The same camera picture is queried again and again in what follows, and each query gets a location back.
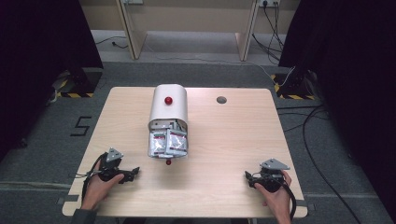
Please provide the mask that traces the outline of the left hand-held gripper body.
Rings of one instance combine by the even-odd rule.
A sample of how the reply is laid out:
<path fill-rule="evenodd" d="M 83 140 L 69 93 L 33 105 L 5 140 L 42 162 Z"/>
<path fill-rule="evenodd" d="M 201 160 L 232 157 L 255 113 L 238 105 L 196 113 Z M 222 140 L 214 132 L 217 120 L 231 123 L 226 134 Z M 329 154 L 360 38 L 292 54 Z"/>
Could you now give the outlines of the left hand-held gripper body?
<path fill-rule="evenodd" d="M 107 182 L 114 176 L 121 174 L 119 165 L 123 154 L 111 147 L 108 152 L 100 156 L 99 177 Z"/>

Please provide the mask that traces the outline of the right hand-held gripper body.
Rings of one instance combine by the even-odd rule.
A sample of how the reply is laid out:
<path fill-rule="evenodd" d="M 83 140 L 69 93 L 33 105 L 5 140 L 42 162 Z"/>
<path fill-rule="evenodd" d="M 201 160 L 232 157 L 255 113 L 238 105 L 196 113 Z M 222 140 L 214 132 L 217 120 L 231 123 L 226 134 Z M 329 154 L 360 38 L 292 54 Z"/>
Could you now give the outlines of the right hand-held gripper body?
<path fill-rule="evenodd" d="M 287 164 L 274 158 L 263 161 L 260 167 L 259 174 L 253 176 L 252 184 L 259 183 L 269 192 L 276 192 L 282 187 L 285 183 L 283 171 L 290 169 Z"/>

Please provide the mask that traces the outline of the person's right hand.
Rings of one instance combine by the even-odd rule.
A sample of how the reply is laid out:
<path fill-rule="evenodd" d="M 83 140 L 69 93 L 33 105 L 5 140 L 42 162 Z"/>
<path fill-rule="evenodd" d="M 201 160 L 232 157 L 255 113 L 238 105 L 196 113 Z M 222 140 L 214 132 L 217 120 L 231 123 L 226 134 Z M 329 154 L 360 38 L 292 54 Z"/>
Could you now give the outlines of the person's right hand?
<path fill-rule="evenodd" d="M 262 205 L 268 206 L 274 217 L 276 215 L 290 216 L 290 196 L 284 188 L 280 188 L 276 192 L 269 192 L 259 183 L 256 183 L 255 187 L 264 197 Z"/>

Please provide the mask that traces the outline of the person's left hand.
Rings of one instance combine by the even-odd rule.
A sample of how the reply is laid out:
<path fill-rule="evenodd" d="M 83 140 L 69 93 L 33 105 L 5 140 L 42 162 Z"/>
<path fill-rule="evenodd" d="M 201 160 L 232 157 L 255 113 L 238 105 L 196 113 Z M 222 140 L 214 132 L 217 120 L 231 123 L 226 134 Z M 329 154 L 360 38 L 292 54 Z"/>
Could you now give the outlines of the person's left hand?
<path fill-rule="evenodd" d="M 110 190 L 123 178 L 124 174 L 118 174 L 108 181 L 103 181 L 98 175 L 93 175 L 88 183 L 80 208 L 94 210 L 106 198 Z"/>

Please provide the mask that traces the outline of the stand base with striped tape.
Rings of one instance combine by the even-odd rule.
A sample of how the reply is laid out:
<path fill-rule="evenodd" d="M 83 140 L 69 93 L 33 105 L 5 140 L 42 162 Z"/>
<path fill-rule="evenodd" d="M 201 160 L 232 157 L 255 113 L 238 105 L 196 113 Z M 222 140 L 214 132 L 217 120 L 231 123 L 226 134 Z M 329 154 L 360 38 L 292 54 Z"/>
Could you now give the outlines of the stand base with striped tape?
<path fill-rule="evenodd" d="M 303 76 L 295 76 L 292 72 L 271 75 L 276 96 L 281 99 L 314 100 L 315 94 Z"/>
<path fill-rule="evenodd" d="M 79 74 L 62 72 L 54 83 L 57 97 L 92 98 L 103 74 L 101 68 L 83 68 Z"/>

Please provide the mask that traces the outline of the black curtain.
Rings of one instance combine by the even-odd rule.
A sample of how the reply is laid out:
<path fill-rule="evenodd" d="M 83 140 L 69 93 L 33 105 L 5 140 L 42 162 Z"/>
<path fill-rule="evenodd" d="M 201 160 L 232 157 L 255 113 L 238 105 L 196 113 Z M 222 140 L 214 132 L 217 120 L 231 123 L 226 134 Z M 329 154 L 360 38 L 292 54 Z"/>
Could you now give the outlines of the black curtain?
<path fill-rule="evenodd" d="M 57 76 L 102 66 L 78 0 L 0 0 L 0 161 L 29 133 Z"/>
<path fill-rule="evenodd" d="M 300 0 L 280 63 L 317 74 L 341 136 L 396 224 L 396 0 Z"/>

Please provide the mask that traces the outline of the light wooden desk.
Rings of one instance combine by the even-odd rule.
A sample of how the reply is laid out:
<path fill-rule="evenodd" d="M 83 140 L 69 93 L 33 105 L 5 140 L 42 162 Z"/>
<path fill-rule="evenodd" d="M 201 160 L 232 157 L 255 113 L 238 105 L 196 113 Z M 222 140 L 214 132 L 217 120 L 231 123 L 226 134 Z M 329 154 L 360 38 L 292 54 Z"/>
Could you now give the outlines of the light wooden desk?
<path fill-rule="evenodd" d="M 280 0 L 261 9 L 258 0 L 78 0 L 93 30 L 126 34 L 131 58 L 137 60 L 149 32 L 231 33 L 239 58 L 248 58 L 251 37 L 285 34 L 301 0 Z"/>

